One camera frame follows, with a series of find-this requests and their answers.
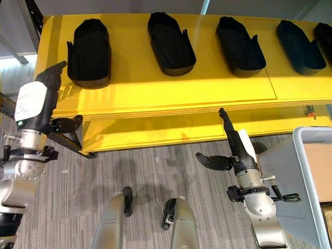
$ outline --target black connector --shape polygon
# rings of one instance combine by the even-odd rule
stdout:
[[[273,192],[276,197],[272,197],[274,202],[284,201],[284,202],[300,202],[302,201],[298,193],[290,193],[289,195],[281,195],[280,190],[277,185],[271,185]]]

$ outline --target yellow shelf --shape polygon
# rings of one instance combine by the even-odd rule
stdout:
[[[259,35],[268,64],[267,72],[262,70],[255,77],[243,79],[233,76],[227,68],[215,31],[220,16],[172,16],[181,29],[188,29],[197,57],[193,70],[180,77],[161,72],[147,33],[148,14],[46,18],[35,74],[67,59],[66,41],[73,41],[74,30],[84,19],[101,19],[109,30],[112,47],[111,84],[98,90],[82,89],[71,82],[65,69],[54,117],[82,114],[85,120],[119,119],[215,112],[220,106],[236,110],[332,103],[330,78],[320,75],[309,77],[313,82],[311,86],[314,86],[310,95],[309,83],[303,85],[309,90],[298,89],[299,81],[308,82],[308,78],[289,72],[292,69],[290,65],[286,69],[281,67],[279,72],[273,71],[271,84],[267,72],[270,74],[269,69],[276,67],[272,67],[277,61],[275,51],[281,49],[279,43],[271,38],[278,20],[236,17],[251,35]],[[323,75],[331,77],[331,73],[328,68]]]
[[[316,120],[305,116],[303,106],[237,110],[228,114],[235,129],[246,129],[250,136],[291,132],[298,126],[332,126],[325,107],[314,108]],[[226,138],[217,112],[86,121],[83,135],[84,153]]]
[[[314,39],[313,30],[317,23],[292,21],[299,26],[308,39]],[[296,72],[279,39],[276,27],[280,20],[245,18],[244,24],[252,34],[258,35],[260,47],[265,56],[266,71],[278,100],[331,100],[332,68],[325,57],[326,68],[314,75],[301,75]]]

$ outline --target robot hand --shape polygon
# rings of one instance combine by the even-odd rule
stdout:
[[[45,146],[45,143],[47,135],[61,127],[59,121],[50,122],[57,105],[60,75],[66,65],[63,61],[51,66],[40,73],[36,81],[20,88],[15,110],[19,133],[5,135],[2,160],[4,178],[0,182],[1,249],[13,247],[24,210],[35,196],[46,163],[58,158],[58,152],[53,147]],[[76,117],[69,124],[77,127],[80,122],[82,118]]]
[[[196,153],[197,159],[203,166],[212,170],[224,171],[234,168],[239,187],[230,186],[227,195],[232,202],[243,202],[244,209],[252,222],[257,245],[260,248],[288,248],[283,229],[275,217],[274,202],[278,200],[300,201],[298,194],[282,196],[274,183],[275,176],[262,177],[246,132],[239,134],[234,129],[223,108],[219,110],[219,116],[224,122],[224,130],[232,156],[229,158],[224,156],[208,157]],[[276,198],[270,197],[270,190],[264,185],[265,181],[270,182]]]

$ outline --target white label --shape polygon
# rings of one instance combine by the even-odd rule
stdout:
[[[47,87],[34,81],[20,88],[15,108],[15,121],[37,116],[43,109]]]

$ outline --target gray storage container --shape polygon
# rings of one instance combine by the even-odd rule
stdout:
[[[299,193],[302,199],[298,203],[276,203],[276,218],[286,233],[330,249],[304,143],[332,143],[332,128],[296,128],[292,138],[260,154],[258,162],[263,175],[276,176],[281,194]]]

